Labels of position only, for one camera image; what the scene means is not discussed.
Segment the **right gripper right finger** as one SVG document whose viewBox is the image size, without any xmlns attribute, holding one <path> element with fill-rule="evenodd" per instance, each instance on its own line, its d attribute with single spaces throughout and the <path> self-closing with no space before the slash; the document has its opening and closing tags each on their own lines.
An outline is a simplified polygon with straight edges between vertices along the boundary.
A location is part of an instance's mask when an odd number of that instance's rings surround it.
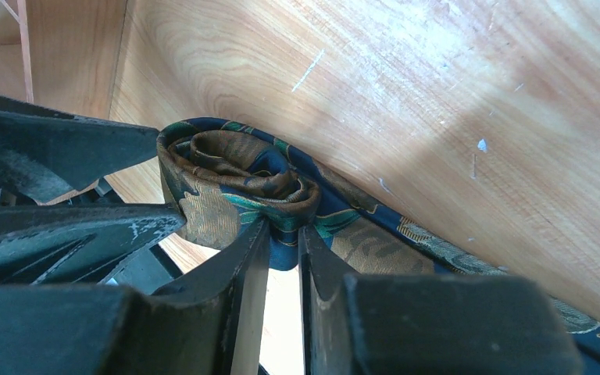
<svg viewBox="0 0 600 375">
<path fill-rule="evenodd" d="M 512 276 L 355 271 L 299 232 L 307 374 L 580 374 L 548 296 Z"/>
</svg>

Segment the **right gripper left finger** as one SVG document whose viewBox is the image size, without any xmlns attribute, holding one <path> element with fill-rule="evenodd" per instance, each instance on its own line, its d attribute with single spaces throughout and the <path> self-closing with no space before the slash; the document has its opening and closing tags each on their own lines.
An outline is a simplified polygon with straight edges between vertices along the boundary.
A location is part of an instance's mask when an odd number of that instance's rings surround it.
<svg viewBox="0 0 600 375">
<path fill-rule="evenodd" d="M 270 225 L 151 295 L 106 284 L 0 287 L 0 374 L 256 374 Z"/>
</svg>

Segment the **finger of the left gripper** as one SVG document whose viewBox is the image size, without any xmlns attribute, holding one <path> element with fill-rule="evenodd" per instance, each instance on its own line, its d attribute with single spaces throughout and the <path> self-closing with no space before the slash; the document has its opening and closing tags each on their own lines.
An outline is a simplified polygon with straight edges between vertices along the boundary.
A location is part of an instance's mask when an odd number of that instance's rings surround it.
<svg viewBox="0 0 600 375">
<path fill-rule="evenodd" d="M 155 157 L 158 134 L 0 95 L 0 181 L 50 202 Z"/>
<path fill-rule="evenodd" d="M 0 207 L 0 284 L 100 282 L 185 223 L 168 205 Z"/>
</svg>

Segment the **blue green brown tie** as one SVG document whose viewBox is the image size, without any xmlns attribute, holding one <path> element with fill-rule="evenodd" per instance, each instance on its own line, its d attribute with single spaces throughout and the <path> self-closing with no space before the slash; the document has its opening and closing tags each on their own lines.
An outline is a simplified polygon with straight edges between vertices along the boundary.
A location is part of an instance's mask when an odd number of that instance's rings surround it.
<svg viewBox="0 0 600 375">
<path fill-rule="evenodd" d="M 299 232 L 313 227 L 355 271 L 512 276 L 423 229 L 288 143 L 244 124 L 197 118 L 157 139 L 165 200 L 183 238 L 219 252 L 256 220 L 270 225 L 269 270 L 297 269 Z M 600 323 L 549 298 L 584 365 L 600 374 Z"/>
</svg>

